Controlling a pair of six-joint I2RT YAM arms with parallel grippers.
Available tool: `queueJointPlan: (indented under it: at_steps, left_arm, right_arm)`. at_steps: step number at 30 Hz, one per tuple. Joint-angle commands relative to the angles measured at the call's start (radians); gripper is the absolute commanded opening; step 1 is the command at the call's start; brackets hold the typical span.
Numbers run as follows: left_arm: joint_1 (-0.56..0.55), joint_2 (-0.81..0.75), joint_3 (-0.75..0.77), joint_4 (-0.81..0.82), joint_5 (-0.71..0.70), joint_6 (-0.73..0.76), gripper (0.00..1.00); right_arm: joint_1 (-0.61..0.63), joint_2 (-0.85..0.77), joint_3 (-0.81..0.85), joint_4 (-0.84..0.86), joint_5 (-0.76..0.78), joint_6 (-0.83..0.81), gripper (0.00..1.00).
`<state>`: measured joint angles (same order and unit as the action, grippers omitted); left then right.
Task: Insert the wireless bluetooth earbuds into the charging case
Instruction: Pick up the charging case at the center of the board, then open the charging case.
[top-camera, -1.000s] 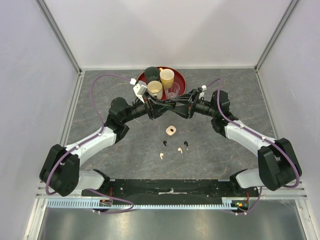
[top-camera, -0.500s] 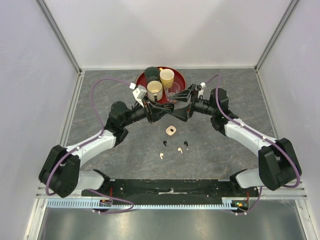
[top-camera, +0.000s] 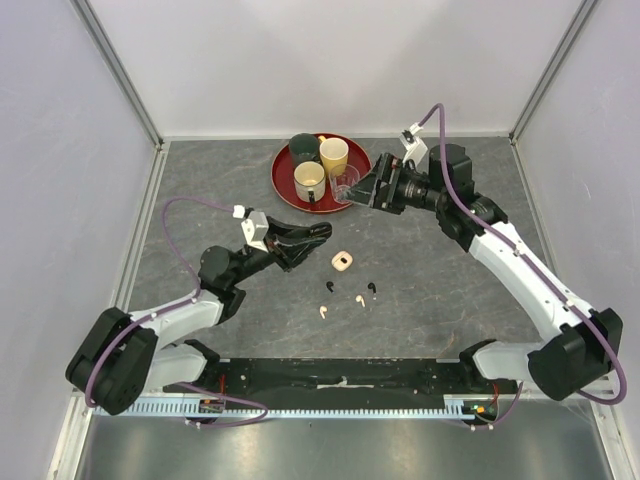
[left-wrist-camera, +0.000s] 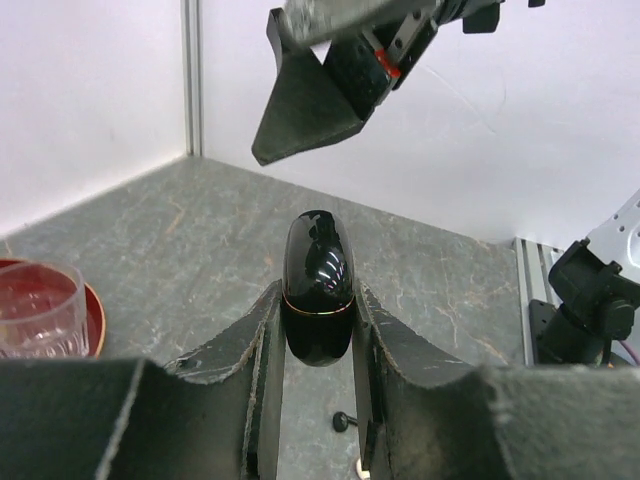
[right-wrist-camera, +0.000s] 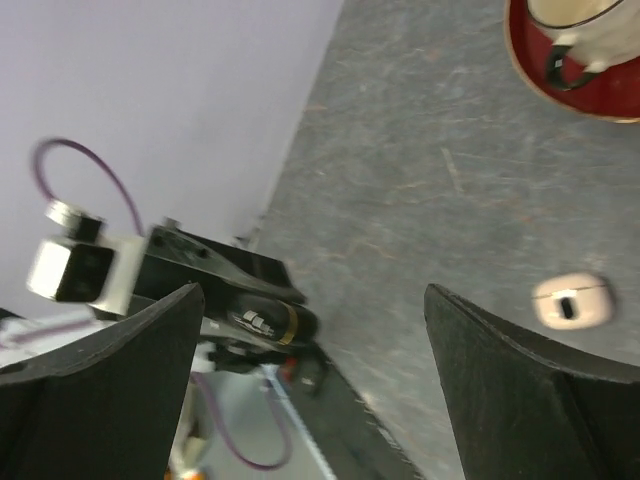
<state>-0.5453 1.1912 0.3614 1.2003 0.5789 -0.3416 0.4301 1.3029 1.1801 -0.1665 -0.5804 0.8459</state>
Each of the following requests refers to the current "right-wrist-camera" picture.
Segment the black earbud charging case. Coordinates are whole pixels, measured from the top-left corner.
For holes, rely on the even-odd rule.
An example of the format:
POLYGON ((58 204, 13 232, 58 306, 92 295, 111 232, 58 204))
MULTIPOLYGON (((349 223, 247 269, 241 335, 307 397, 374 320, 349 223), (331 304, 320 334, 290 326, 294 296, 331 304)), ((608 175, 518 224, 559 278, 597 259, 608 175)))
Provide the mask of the black earbud charging case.
POLYGON ((279 346, 305 346, 319 330, 317 316, 306 307, 258 295, 239 294, 227 311, 233 324, 279 346))

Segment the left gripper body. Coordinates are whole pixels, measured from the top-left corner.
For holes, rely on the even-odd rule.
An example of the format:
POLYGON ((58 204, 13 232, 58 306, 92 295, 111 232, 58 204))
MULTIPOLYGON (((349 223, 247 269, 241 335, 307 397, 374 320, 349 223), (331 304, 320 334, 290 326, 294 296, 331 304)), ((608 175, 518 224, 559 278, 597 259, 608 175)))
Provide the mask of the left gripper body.
POLYGON ((228 318, 231 302, 244 293, 307 308, 306 296, 293 285, 282 261, 188 233, 172 222, 154 226, 133 288, 133 311, 186 284, 202 289, 200 338, 209 345, 203 357, 215 371, 248 374, 272 364, 291 381, 299 358, 319 346, 318 333, 305 346, 284 347, 257 338, 228 318))

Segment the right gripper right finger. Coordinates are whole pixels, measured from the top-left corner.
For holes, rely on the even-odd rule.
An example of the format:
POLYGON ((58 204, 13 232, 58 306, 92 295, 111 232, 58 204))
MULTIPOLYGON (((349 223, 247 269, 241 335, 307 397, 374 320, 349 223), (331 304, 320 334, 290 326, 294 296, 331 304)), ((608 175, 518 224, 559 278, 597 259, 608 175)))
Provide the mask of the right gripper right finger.
POLYGON ((638 367, 437 284, 426 288, 424 317, 466 478, 638 479, 638 367))

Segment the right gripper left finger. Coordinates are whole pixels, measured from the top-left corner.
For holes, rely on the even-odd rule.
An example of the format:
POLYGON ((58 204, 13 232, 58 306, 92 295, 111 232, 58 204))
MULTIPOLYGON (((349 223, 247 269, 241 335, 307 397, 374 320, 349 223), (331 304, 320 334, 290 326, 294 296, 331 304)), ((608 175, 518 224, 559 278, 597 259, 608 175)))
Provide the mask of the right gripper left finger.
POLYGON ((203 319, 188 284, 137 314, 1 370, 4 479, 160 479, 203 319))

